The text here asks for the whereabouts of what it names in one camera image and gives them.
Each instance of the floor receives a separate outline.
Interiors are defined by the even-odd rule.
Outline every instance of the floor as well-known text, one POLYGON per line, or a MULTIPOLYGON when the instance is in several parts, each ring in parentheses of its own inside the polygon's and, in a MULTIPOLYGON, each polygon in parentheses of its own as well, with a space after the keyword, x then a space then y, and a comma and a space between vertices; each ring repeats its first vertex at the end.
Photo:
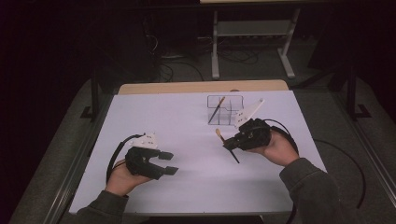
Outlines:
MULTIPOLYGON (((195 57, 184 57, 174 49, 167 49, 155 82, 210 81, 210 39, 200 41, 195 57)), ((290 45, 288 53, 296 78, 286 78, 276 52, 280 42, 281 39, 271 38, 224 39, 220 46, 220 80, 284 79, 289 86, 293 86, 319 72, 306 67, 316 40, 297 39, 290 45)), ((345 111, 347 91, 328 91, 326 85, 330 78, 331 75, 303 90, 294 90, 312 136, 316 139, 319 154, 328 173, 339 185, 342 200, 355 206, 361 199, 362 178, 358 166, 342 151, 350 155, 365 175, 366 191, 360 208, 364 219, 367 223, 395 223, 396 203, 389 198, 390 193, 384 188, 385 183, 378 177, 377 170, 385 169, 390 178, 396 178, 396 164, 393 162, 396 158, 396 126, 375 99, 371 88, 360 79, 356 103, 364 105, 371 118, 351 120, 345 111), (384 168, 372 163, 373 155, 378 157, 384 168)), ((66 208, 89 159, 83 155, 76 161, 76 156, 80 150, 86 150, 84 147, 89 147, 87 139, 94 139, 104 117, 99 115, 96 122, 80 118, 83 109, 91 104, 90 87, 91 83, 87 81, 70 105, 11 223, 68 223, 72 220, 73 216, 67 213, 66 208), (73 164, 78 164, 80 168, 73 168, 73 164)), ((106 113, 110 101, 111 96, 100 95, 101 114, 106 113)), ((263 216, 262 220, 264 223, 286 223, 288 217, 289 214, 272 214, 263 216)), ((124 223, 141 223, 147 219, 125 216, 124 223)), ((301 220, 297 217, 293 223, 301 223, 301 220)))

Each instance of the black cable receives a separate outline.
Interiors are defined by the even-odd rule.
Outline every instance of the black cable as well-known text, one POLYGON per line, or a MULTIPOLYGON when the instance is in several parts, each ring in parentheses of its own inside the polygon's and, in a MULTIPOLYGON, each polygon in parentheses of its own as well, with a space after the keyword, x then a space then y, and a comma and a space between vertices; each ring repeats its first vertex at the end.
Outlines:
POLYGON ((196 67, 195 67, 194 65, 192 65, 192 64, 189 64, 189 63, 182 63, 182 62, 166 62, 166 63, 186 64, 186 65, 192 67, 193 69, 195 69, 195 71, 197 71, 198 75, 200 76, 201 80, 202 80, 202 81, 205 81, 205 80, 204 80, 204 77, 202 76, 202 73, 198 70, 198 68, 196 68, 196 67))
POLYGON ((361 182, 362 182, 361 198, 359 199, 359 202, 358 202, 358 204, 356 205, 356 208, 358 208, 358 209, 361 208, 361 204, 363 203, 363 201, 364 201, 364 196, 365 196, 365 194, 366 194, 366 178, 365 178, 364 172, 363 172, 363 170, 361 169, 361 167, 359 166, 359 164, 356 162, 355 159, 353 159, 349 154, 347 154, 347 153, 346 153, 343 149, 341 149, 340 147, 338 147, 338 146, 336 146, 336 145, 334 145, 334 144, 332 144, 332 143, 329 143, 329 142, 327 142, 327 141, 320 140, 320 139, 315 139, 315 138, 314 138, 314 141, 320 142, 320 143, 324 143, 324 144, 327 144, 327 145, 329 145, 329 146, 332 146, 332 147, 338 149, 340 152, 342 152, 344 155, 348 156, 348 157, 355 163, 356 167, 359 169, 359 172, 361 173, 361 182))
POLYGON ((280 126, 282 126, 283 127, 283 129, 285 129, 285 131, 291 136, 291 134, 290 134, 290 132, 289 132, 289 130, 285 127, 285 125, 283 125, 282 123, 280 123, 279 121, 277 121, 277 120, 274 120, 274 119, 264 119, 264 121, 267 121, 267 120, 269 120, 269 121, 272 121, 272 122, 275 122, 275 123, 277 123, 277 124, 279 124, 280 126))
POLYGON ((125 162, 126 162, 126 161, 123 161, 123 162, 121 162, 121 163, 119 163, 119 164, 115 165, 115 166, 113 167, 113 170, 114 170, 114 169, 116 169, 117 167, 119 167, 119 166, 123 165, 125 162))
POLYGON ((238 57, 236 57, 235 55, 232 55, 232 54, 225 55, 223 51, 218 51, 218 55, 223 60, 229 61, 229 62, 232 62, 232 63, 255 64, 255 63, 257 63, 259 61, 259 56, 258 55, 260 54, 260 52, 255 53, 255 52, 251 51, 252 54, 249 55, 248 53, 246 53, 246 52, 244 52, 242 50, 239 50, 239 51, 245 53, 247 55, 247 57, 244 58, 244 59, 240 59, 240 58, 238 58, 238 57), (247 61, 249 59, 252 59, 252 58, 254 58, 255 60, 252 63, 247 63, 247 61))
POLYGON ((293 204, 293 207, 291 208, 291 212, 290 212, 288 220, 286 221, 286 224, 290 224, 294 220, 296 215, 297 215, 297 207, 295 204, 293 204))
POLYGON ((173 71, 173 69, 172 69, 170 66, 168 66, 168 65, 166 65, 166 64, 163 64, 163 63, 161 63, 160 66, 164 66, 164 67, 166 67, 166 68, 168 68, 168 69, 170 70, 170 73, 166 73, 166 72, 164 72, 164 71, 161 69, 161 71, 160 71, 160 82, 161 82, 161 77, 163 77, 163 75, 161 74, 161 72, 163 72, 163 73, 165 73, 166 75, 169 76, 168 78, 163 77, 163 79, 165 80, 165 82, 171 82, 171 81, 173 81, 173 76, 174 76, 174 71, 173 71))
POLYGON ((131 139, 133 139, 133 138, 141 137, 141 136, 143 136, 143 135, 135 134, 135 135, 132 135, 132 136, 127 137, 125 140, 123 140, 122 142, 120 142, 119 146, 118 146, 118 147, 116 148, 116 150, 114 151, 113 156, 112 156, 111 159, 110 159, 110 162, 108 163, 107 172, 106 172, 106 183, 108 182, 108 179, 110 178, 111 173, 113 172, 113 165, 114 165, 114 162, 116 161, 116 158, 119 156, 119 154, 120 154, 120 152, 121 152, 123 146, 125 145, 125 143, 127 143, 129 140, 131 140, 131 139))

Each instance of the dark background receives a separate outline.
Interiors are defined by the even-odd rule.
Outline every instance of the dark background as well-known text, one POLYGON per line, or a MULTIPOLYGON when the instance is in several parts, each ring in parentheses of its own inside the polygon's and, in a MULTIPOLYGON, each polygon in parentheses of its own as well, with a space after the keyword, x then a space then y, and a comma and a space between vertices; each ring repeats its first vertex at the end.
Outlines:
MULTIPOLYGON (((125 82, 150 82, 156 73, 156 58, 148 51, 144 30, 181 49, 190 47, 198 35, 211 35, 210 11, 157 12, 148 17, 147 12, 139 11, 78 10, 124 4, 0 1, 1 223, 8 222, 67 108, 93 70, 101 87, 110 93, 125 82), (175 24, 181 29, 176 31, 175 24)), ((305 7, 294 37, 319 40, 312 67, 326 69, 340 60, 353 65, 396 120, 393 14, 388 2, 305 7)), ((232 19, 233 15, 226 13, 225 17, 232 19)), ((249 15, 260 17, 258 12, 249 15)), ((345 71, 339 74, 342 78, 334 81, 338 87, 346 76, 345 71)))

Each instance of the person's right hand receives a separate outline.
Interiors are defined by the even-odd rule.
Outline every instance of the person's right hand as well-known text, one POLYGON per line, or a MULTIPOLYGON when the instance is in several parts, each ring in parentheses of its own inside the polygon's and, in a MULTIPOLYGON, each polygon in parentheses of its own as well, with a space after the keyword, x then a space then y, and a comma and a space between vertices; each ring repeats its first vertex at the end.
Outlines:
POLYGON ((247 151, 262 154, 268 161, 281 166, 287 166, 300 158, 289 141, 281 133, 271 130, 271 135, 271 141, 268 146, 256 147, 247 151))

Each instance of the table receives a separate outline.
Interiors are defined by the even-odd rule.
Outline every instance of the table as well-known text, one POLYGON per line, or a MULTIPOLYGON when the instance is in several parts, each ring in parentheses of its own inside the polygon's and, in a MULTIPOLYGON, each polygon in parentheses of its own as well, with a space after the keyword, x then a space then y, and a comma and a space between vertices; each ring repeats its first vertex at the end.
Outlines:
MULTIPOLYGON (((265 103, 255 117, 282 122, 295 138, 301 155, 325 170, 294 94, 285 87, 281 80, 122 86, 109 108, 69 212, 76 213, 88 205, 105 187, 106 167, 118 143, 129 135, 149 132, 156 133, 159 150, 175 155, 171 161, 151 162, 162 167, 176 166, 179 170, 174 176, 165 175, 134 189, 126 213, 261 215, 291 210, 291 199, 278 177, 281 167, 242 150, 234 151, 241 161, 236 163, 222 147, 215 129, 220 128, 225 138, 237 130, 234 126, 207 125, 206 111, 209 94, 242 95, 246 105, 264 98, 265 103), (229 92, 235 88, 240 91, 229 92)), ((123 149, 118 160, 127 149, 123 149)))

